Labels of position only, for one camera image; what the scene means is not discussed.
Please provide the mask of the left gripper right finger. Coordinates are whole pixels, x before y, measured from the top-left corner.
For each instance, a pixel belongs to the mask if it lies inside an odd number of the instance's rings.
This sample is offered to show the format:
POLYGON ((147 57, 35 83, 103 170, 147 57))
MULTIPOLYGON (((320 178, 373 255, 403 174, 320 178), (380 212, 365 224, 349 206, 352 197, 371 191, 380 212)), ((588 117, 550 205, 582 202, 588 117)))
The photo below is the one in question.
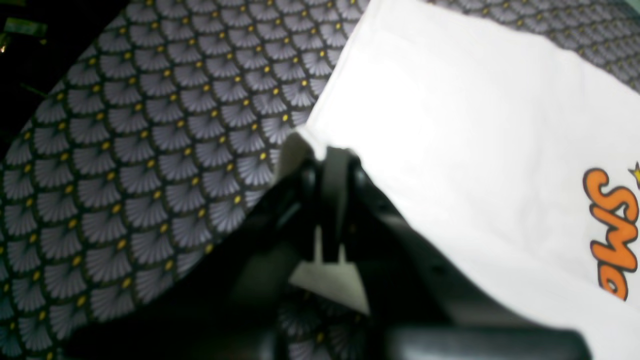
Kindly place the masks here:
POLYGON ((576 330, 542 325, 503 305, 411 228, 350 155, 350 225, 374 330, 372 360, 589 360, 576 330))

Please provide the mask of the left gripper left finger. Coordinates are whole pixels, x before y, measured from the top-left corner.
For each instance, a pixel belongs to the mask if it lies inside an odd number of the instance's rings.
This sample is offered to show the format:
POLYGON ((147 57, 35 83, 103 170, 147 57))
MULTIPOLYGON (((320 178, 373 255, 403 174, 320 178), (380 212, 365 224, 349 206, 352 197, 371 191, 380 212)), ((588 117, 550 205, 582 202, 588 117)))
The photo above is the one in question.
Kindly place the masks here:
POLYGON ((185 278, 141 309, 76 330, 67 360, 285 360, 277 312, 318 166, 304 161, 185 278))

